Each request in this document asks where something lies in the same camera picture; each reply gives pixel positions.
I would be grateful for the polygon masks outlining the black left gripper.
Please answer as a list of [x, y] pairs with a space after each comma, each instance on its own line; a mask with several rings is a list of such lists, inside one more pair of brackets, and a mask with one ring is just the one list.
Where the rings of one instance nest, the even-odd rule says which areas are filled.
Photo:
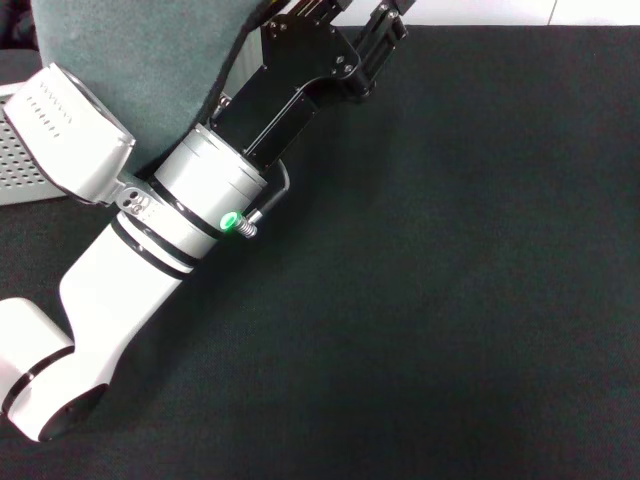
[[415, 0], [381, 1], [350, 40], [331, 22], [352, 0], [301, 0], [260, 28], [263, 65], [209, 121], [213, 133], [268, 170], [323, 109], [366, 98], [407, 36]]

